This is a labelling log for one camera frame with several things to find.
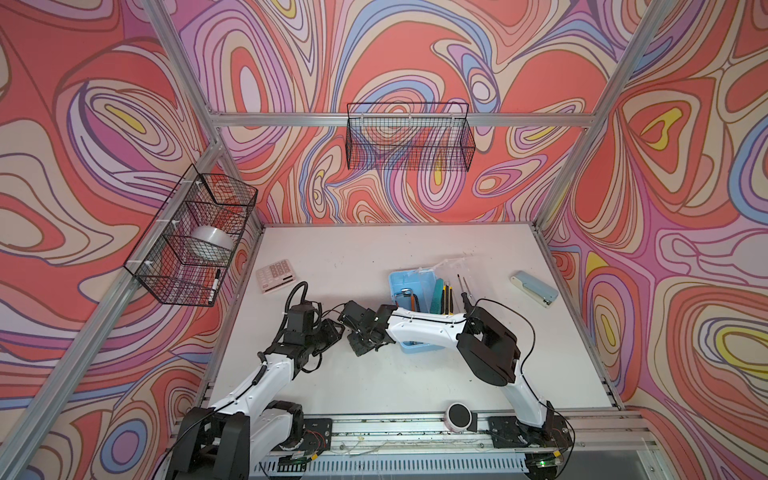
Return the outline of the clear toolbox lid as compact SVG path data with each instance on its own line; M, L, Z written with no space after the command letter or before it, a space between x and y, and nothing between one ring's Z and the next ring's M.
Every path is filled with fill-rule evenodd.
M467 297L470 305L480 298L495 299L490 272L485 268L484 261L477 256L449 258L425 269L427 286L424 294L428 298L423 309L436 313L436 308L447 314L448 300L444 299L445 291L452 291L452 311L466 311L463 297Z

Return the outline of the yellow black utility knife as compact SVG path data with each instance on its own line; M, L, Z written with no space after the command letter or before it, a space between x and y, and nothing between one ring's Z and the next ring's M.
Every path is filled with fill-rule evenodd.
M448 284L443 285L442 290L442 313L444 315L453 314L453 292L452 288Z

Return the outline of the light blue plastic toolbox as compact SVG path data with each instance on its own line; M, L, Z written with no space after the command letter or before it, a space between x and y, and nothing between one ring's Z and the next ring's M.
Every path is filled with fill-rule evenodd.
M400 308L430 313L437 277L432 269L395 271L389 274L390 296Z

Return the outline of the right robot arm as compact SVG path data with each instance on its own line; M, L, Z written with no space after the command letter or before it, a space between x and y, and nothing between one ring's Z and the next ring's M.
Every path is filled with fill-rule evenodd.
M347 302L339 316L358 356L389 344L422 343L458 352L475 377L499 387L512 405L515 429L497 438L512 445L574 445L573 430L525 379L516 335L486 309L464 301L458 314L416 312L383 304L374 311Z

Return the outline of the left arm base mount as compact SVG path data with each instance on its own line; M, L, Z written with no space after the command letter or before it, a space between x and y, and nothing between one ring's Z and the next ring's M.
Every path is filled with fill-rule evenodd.
M290 437L272 448L271 454L311 456L332 446L333 420L330 417L305 419L300 436Z

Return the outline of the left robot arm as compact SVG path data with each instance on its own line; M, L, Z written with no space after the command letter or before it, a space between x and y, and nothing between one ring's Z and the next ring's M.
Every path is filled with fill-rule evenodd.
M257 367L233 391L208 407L195 407L164 454L153 479L247 479L273 448L293 448L305 436L301 405L277 398L301 374L316 371L344 327L320 302L306 298L301 281L289 293L271 344L257 353Z

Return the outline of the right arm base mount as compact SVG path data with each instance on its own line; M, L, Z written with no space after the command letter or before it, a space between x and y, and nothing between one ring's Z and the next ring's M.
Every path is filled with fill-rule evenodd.
M559 414L549 412L542 427L521 423L514 416L491 416L487 434L495 448L556 448L566 450L573 445L571 429Z

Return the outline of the teal utility knife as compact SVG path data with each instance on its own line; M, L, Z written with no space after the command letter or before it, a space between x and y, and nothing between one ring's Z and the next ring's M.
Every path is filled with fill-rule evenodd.
M444 295L444 280L442 278L437 278L434 284L431 303L430 303L430 312L432 314L443 313L443 295Z

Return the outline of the clear handled screwdriver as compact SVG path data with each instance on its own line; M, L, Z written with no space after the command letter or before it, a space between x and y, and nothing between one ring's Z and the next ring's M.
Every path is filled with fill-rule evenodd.
M465 289L465 293L467 295L468 301L471 304L474 304L474 301L475 301L474 300L474 295L472 294L472 291L471 291L471 289L469 287L469 282L468 282L467 278L462 276L462 281L463 281L463 284L464 284L464 289Z

